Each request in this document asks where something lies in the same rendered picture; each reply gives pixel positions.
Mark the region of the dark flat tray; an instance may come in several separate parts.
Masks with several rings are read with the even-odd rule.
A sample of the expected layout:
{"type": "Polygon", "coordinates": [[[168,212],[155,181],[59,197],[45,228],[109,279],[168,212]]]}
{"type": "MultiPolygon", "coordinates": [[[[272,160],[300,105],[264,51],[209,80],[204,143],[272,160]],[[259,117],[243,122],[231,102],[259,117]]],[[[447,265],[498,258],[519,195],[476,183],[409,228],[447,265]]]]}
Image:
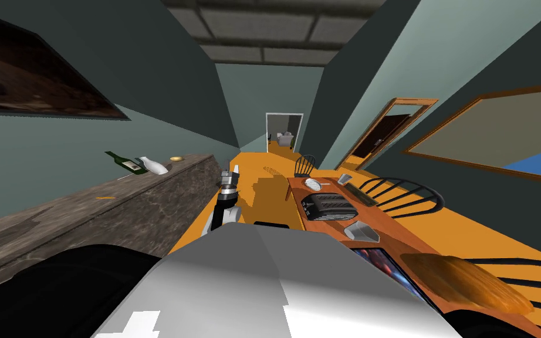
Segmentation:
{"type": "Polygon", "coordinates": [[[368,194],[363,192],[361,189],[355,187],[351,183],[346,183],[343,186],[351,195],[353,195],[357,200],[367,207],[373,207],[378,204],[378,202],[372,199],[368,194]]]}

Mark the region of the brown wooden table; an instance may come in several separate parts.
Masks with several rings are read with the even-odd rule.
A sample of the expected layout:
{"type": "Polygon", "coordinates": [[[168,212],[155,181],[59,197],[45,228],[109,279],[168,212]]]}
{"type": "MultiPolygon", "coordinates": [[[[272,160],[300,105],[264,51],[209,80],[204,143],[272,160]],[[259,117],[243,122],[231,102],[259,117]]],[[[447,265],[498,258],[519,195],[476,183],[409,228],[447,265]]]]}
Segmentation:
{"type": "MultiPolygon", "coordinates": [[[[323,185],[320,191],[312,191],[304,185],[305,178],[295,177],[288,179],[287,197],[293,197],[296,202],[298,213],[302,220],[302,226],[307,231],[322,232],[328,234],[332,238],[338,240],[348,248],[383,248],[397,262],[399,254],[403,253],[429,253],[439,254],[435,249],[432,249],[428,244],[423,242],[419,237],[411,231],[405,229],[400,223],[393,219],[385,212],[380,211],[376,206],[367,207],[351,195],[343,185],[337,183],[332,178],[322,178],[323,185]],[[340,194],[348,200],[353,207],[359,212],[359,215],[349,220],[323,220],[309,221],[301,206],[301,200],[305,196],[314,193],[336,193],[340,194]],[[344,228],[354,223],[361,221],[370,226],[379,236],[380,242],[364,242],[353,241],[344,234],[344,228]]],[[[435,298],[429,291],[425,290],[423,285],[414,279],[412,272],[405,269],[401,262],[398,265],[414,280],[414,282],[425,292],[425,294],[434,301],[434,303],[444,313],[459,306],[450,304],[443,305],[441,298],[435,298]]]]}

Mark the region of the black toaster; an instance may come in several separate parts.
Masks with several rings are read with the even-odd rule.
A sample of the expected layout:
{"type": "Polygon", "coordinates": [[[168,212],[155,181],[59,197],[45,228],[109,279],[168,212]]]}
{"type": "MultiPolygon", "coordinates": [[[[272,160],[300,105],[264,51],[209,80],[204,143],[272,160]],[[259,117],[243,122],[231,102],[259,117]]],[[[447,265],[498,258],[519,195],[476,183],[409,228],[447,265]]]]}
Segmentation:
{"type": "Polygon", "coordinates": [[[300,203],[309,221],[349,220],[359,215],[344,196],[336,193],[310,194],[300,203]]]}

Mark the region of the black spindle-back chair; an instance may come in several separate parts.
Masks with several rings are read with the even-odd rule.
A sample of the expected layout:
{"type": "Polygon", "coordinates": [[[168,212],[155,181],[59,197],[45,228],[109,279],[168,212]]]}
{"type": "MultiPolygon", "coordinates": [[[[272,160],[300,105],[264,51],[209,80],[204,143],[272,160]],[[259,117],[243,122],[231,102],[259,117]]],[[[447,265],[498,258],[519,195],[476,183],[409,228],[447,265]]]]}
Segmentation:
{"type": "Polygon", "coordinates": [[[403,178],[372,178],[359,189],[393,219],[434,214],[445,207],[444,198],[436,190],[403,178]]]}
{"type": "Polygon", "coordinates": [[[310,178],[315,168],[316,159],[313,155],[302,155],[295,161],[294,177],[310,178]]]}

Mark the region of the white bottle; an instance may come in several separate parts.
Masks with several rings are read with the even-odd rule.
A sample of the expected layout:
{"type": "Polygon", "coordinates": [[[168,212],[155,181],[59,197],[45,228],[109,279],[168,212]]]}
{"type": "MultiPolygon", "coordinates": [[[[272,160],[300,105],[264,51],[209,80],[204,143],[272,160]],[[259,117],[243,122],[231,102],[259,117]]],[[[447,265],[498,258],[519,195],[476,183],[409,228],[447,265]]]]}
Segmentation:
{"type": "Polygon", "coordinates": [[[168,169],[161,163],[152,161],[148,159],[147,157],[139,157],[138,160],[143,164],[144,168],[149,170],[151,173],[157,174],[157,175],[164,175],[168,173],[168,169]]]}

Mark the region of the dark brown wall picture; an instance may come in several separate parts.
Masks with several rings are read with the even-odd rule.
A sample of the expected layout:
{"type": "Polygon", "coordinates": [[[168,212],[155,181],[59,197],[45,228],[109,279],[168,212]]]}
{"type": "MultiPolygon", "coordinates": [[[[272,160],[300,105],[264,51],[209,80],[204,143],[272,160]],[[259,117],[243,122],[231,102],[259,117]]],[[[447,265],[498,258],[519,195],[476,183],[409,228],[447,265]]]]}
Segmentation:
{"type": "Polygon", "coordinates": [[[41,36],[1,19],[0,116],[128,120],[41,36]]]}

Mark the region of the wood-framed window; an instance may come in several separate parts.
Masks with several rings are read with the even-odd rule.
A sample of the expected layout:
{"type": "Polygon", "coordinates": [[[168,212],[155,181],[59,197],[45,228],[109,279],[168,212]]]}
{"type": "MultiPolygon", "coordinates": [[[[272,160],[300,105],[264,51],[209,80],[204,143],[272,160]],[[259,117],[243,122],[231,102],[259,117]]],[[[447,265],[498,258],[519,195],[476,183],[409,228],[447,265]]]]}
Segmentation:
{"type": "Polygon", "coordinates": [[[406,153],[541,182],[541,85],[474,98],[406,153]]]}

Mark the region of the dark brown door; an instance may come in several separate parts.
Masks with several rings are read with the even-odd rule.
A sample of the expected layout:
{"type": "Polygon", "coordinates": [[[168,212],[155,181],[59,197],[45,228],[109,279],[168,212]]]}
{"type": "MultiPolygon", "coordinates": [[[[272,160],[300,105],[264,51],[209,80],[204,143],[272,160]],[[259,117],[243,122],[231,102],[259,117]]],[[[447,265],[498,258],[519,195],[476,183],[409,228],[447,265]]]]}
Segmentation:
{"type": "Polygon", "coordinates": [[[366,158],[376,148],[384,143],[395,130],[397,130],[406,120],[410,118],[409,114],[384,116],[370,134],[366,136],[363,142],[352,152],[353,156],[366,158]]]}

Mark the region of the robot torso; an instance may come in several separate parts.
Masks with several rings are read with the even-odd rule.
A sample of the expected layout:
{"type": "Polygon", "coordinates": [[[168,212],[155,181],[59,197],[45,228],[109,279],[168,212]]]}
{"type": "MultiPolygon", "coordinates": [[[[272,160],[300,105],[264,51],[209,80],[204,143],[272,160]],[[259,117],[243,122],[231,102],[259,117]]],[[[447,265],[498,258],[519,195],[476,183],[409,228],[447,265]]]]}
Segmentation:
{"type": "Polygon", "coordinates": [[[242,223],[167,255],[92,338],[461,338],[326,234],[242,223]]]}

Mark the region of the green glass bottle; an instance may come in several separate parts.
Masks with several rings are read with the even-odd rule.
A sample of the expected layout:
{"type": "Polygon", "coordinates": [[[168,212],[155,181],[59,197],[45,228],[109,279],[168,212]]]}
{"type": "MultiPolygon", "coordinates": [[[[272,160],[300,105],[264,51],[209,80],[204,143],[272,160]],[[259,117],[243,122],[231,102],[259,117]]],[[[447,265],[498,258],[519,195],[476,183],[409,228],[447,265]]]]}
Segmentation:
{"type": "Polygon", "coordinates": [[[114,160],[114,162],[123,167],[124,169],[128,170],[132,174],[135,175],[142,175],[147,172],[147,169],[143,168],[142,166],[138,165],[134,161],[129,160],[128,158],[120,157],[116,153],[112,151],[105,151],[105,154],[111,156],[111,158],[114,160]]]}

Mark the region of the grey wedge-shaped holder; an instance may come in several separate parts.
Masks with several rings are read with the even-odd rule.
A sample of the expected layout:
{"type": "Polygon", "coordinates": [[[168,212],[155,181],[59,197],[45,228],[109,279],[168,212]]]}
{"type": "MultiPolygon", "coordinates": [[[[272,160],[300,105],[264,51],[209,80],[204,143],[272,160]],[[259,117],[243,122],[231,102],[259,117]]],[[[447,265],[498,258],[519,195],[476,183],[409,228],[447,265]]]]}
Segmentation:
{"type": "Polygon", "coordinates": [[[367,224],[355,221],[344,228],[344,234],[353,241],[380,242],[380,236],[367,224]]]}

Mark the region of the black chair with wooden seat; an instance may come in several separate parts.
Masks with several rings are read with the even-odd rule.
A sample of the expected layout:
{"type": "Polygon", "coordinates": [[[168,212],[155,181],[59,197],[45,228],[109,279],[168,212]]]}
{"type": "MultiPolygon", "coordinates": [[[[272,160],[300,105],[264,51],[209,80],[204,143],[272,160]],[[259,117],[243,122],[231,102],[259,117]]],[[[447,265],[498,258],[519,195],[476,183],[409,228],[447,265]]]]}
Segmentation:
{"type": "Polygon", "coordinates": [[[540,266],[541,260],[529,258],[471,258],[435,253],[401,253],[397,258],[414,279],[442,304],[457,305],[455,310],[471,310],[509,323],[535,338],[541,338],[541,326],[525,319],[541,302],[524,297],[513,286],[541,289],[541,280],[498,278],[482,265],[540,266]]]}

